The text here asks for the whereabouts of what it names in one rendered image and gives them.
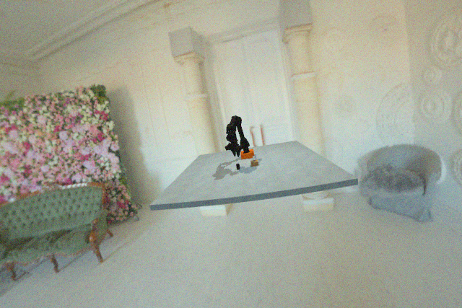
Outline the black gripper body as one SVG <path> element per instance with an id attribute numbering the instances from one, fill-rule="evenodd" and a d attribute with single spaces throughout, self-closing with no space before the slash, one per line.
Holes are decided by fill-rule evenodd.
<path id="1" fill-rule="evenodd" d="M 244 149 L 244 146 L 237 144 L 237 141 L 238 141 L 237 139 L 233 139 L 233 140 L 230 141 L 230 142 L 233 142 L 234 148 L 235 148 L 236 150 Z M 234 149 L 234 148 L 232 148 L 232 149 Z"/>

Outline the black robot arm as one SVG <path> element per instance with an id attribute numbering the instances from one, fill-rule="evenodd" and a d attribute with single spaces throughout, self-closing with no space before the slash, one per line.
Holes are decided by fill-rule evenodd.
<path id="1" fill-rule="evenodd" d="M 232 116 L 230 123 L 226 127 L 226 134 L 227 134 L 226 139 L 228 141 L 232 141 L 233 139 L 237 138 L 236 136 L 236 127 L 237 127 L 238 133 L 240 135 L 240 145 L 244 146 L 243 153 L 249 153 L 250 151 L 248 147 L 250 146 L 250 144 L 248 140 L 244 137 L 241 123 L 242 123 L 241 117 L 236 116 L 236 115 Z M 226 145 L 225 147 L 225 149 L 228 151 L 231 150 L 231 148 L 234 148 L 233 142 L 231 143 L 229 142 L 229 144 Z"/>

